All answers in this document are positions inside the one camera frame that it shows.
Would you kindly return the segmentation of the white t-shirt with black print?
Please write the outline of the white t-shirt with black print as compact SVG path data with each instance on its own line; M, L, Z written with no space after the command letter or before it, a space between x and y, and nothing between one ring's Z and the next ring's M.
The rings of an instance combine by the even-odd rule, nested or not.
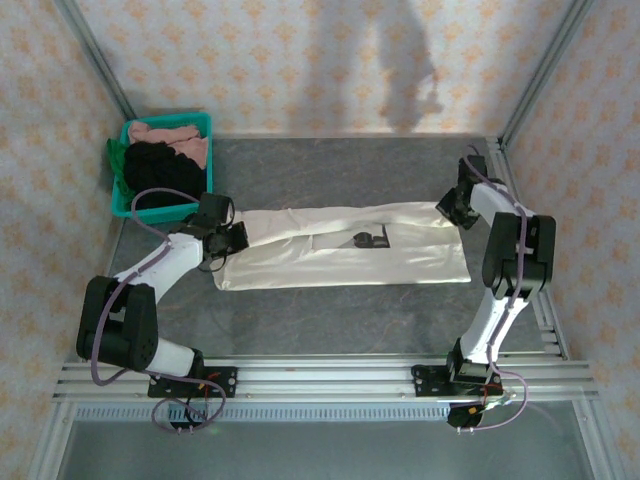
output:
M240 213L249 246L213 275L223 291L468 283L459 230L432 202Z

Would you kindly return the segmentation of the teal plastic basket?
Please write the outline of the teal plastic basket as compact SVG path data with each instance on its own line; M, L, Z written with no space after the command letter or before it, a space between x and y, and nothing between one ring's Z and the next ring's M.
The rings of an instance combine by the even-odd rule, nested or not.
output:
M214 169L213 169L213 123L211 116L205 112L181 112L151 117L142 117L138 122L149 125L152 129L165 128L175 129L178 127L195 126L202 137L206 137L207 155L205 164L206 191L212 193L214 190ZM114 216L120 218L131 218L131 202L125 198L118 186L119 180L114 176L112 188L111 210ZM136 211L141 219L148 224L159 224L178 221L194 212L197 205L193 202L171 205L157 208L142 208L136 206Z

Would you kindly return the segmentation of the pink t-shirt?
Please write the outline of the pink t-shirt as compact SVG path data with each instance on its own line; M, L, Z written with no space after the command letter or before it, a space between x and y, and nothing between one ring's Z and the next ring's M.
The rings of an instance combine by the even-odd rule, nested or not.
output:
M164 143L177 154L184 154L204 170L208 163L209 140L203 137L195 125L176 128L152 128L150 125L133 121L127 129L131 144L137 142Z

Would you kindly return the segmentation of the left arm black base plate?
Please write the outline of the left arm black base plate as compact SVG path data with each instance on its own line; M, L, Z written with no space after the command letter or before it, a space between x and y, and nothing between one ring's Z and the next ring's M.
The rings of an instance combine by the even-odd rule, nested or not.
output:
M233 366L204 366L199 372L189 374L190 378L197 380L196 383L163 377L152 378L149 382L147 396L157 399L220 398L221 394L217 389L203 383L203 380L207 380L221 387L228 398L234 398L237 376L238 369Z

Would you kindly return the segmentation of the aluminium frame post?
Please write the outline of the aluminium frame post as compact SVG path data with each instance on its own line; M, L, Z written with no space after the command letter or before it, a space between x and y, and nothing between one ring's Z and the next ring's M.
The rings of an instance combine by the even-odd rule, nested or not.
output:
M563 20L553 35L516 108L509 117L502 135L498 138L498 145L502 152L506 152L514 143L593 3L594 0L571 0Z
M122 116L126 120L136 118L137 114L111 69L77 0L53 0L53 2Z
M55 403L47 417L27 480L57 480L70 438L77 405Z
M613 480L603 437L591 402L574 400L573 408L594 480Z

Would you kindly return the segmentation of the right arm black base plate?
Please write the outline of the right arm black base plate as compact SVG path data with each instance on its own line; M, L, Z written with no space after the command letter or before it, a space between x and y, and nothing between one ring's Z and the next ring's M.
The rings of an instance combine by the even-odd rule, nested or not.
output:
M417 397L481 397L501 396L504 393L500 381L489 382L486 370L479 375L455 373L444 365L421 365L411 367L415 395Z

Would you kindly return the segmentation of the aluminium mounting rail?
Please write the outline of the aluminium mounting rail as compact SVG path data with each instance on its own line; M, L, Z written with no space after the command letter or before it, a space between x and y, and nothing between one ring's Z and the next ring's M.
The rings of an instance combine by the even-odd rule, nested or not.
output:
M244 355L208 358L205 363L238 369L237 402L369 403L423 400L415 395L411 367L443 361L441 357L416 355ZM501 358L499 367L517 375L501 379L505 391L516 399L524 391L532 401L593 399L598 395L586 361L509 354ZM143 402L148 386L146 375L129 372L101 387L92 381L88 363L71 362L63 365L53 398L59 402ZM452 400L429 398L438 403Z

